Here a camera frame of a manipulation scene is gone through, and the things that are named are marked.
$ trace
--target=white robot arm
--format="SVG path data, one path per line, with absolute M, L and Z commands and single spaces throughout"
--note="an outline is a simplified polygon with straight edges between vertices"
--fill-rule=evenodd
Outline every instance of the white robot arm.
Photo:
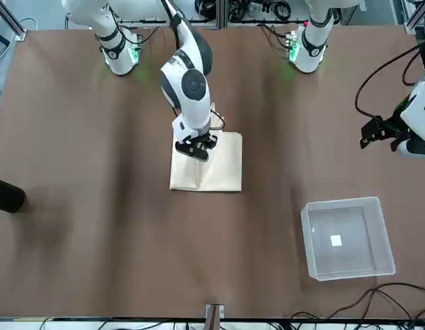
M 172 0 L 62 0 L 69 19 L 91 27 L 101 42 L 106 63 L 122 76 L 138 64 L 138 36 L 120 27 L 113 16 L 147 19 L 168 16 L 177 50 L 161 68 L 161 88 L 174 109 L 181 113 L 173 121 L 176 150 L 203 162 L 217 137 L 210 130 L 210 92 L 206 76 L 213 64 L 207 42 L 194 30 Z
M 405 53 L 386 62 L 380 69 L 410 54 L 423 44 L 425 43 L 417 44 L 417 46 L 409 49 Z M 375 70 L 368 79 L 378 71 L 379 69 Z M 392 151 L 397 151 L 400 155 L 407 157 L 425 159 L 425 76 L 415 84 L 410 95 L 397 105 L 390 118 L 383 120 L 380 116 L 372 117 L 374 118 L 366 123 L 361 129 L 362 138 L 360 140 L 360 145 L 362 149 L 366 148 L 374 141 L 393 139 L 391 143 Z
M 306 0 L 310 10 L 307 26 L 288 36 L 288 58 L 306 74 L 314 72 L 323 60 L 327 39 L 334 25 L 332 8 L 350 8 L 361 0 Z

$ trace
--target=green led light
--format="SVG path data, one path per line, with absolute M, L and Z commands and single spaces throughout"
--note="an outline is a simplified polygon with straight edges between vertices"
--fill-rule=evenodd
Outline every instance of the green led light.
M 289 60 L 293 63 L 296 61 L 296 57 L 298 56 L 298 52 L 300 50 L 299 43 L 295 44 L 295 46 L 289 52 Z
M 133 64 L 138 64 L 138 62 L 139 62 L 138 51 L 134 50 L 132 48 L 130 48 L 129 51 L 130 51 L 129 54 L 130 54 L 130 57 L 131 57 L 131 61 L 133 62 Z

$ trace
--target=brown table surface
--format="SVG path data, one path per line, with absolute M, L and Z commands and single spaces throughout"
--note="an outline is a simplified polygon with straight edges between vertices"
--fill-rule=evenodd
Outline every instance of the brown table surface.
M 0 178 L 24 188 L 34 211 L 0 212 L 0 316 L 202 317 L 213 302 L 229 318 L 327 316 L 377 283 L 425 285 L 425 161 L 389 142 L 360 150 L 367 119 L 353 107 L 361 82 L 414 38 L 337 27 L 325 62 L 302 75 L 260 28 L 201 33 L 214 52 L 212 101 L 243 135 L 242 193 L 168 189 L 173 112 L 159 69 L 175 50 L 170 31 L 123 78 L 90 31 L 17 44 L 0 100 Z M 363 109 L 392 114 L 410 91 L 408 59 L 369 83 Z M 416 61 L 408 78 L 421 72 Z M 380 198 L 396 275 L 311 279 L 301 209 L 364 196 Z M 421 292 L 386 291 L 410 312 L 425 308 Z M 369 317 L 403 314 L 377 296 Z

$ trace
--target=transparent plastic bin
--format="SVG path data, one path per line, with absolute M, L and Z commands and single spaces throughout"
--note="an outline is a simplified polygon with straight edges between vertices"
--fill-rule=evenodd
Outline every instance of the transparent plastic bin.
M 307 203 L 301 223 L 309 275 L 318 281 L 396 273 L 377 197 Z

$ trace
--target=beige towel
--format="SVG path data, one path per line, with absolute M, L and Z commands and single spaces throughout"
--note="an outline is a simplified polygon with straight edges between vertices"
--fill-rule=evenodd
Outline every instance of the beige towel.
M 211 126 L 218 127 L 218 120 Z M 191 191 L 241 191 L 242 138 L 238 133 L 213 131 L 218 138 L 209 160 L 197 159 L 178 153 L 173 138 L 170 189 Z

